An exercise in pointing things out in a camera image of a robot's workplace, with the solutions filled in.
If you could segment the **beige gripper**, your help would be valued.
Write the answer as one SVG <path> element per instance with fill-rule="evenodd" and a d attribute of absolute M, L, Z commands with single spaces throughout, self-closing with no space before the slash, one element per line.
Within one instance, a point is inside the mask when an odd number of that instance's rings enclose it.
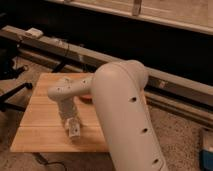
<path fill-rule="evenodd" d="M 59 114 L 66 130 L 77 130 L 80 126 L 78 110 L 74 99 L 65 99 L 58 103 Z"/>

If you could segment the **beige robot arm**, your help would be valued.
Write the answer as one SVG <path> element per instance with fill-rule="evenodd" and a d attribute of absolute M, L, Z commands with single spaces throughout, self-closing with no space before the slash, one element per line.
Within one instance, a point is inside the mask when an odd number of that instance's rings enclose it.
<path fill-rule="evenodd" d="M 137 60 L 110 62 L 79 79 L 62 78 L 48 89 L 70 138 L 81 135 L 74 98 L 89 94 L 117 171 L 169 171 L 141 97 L 148 82 Z"/>

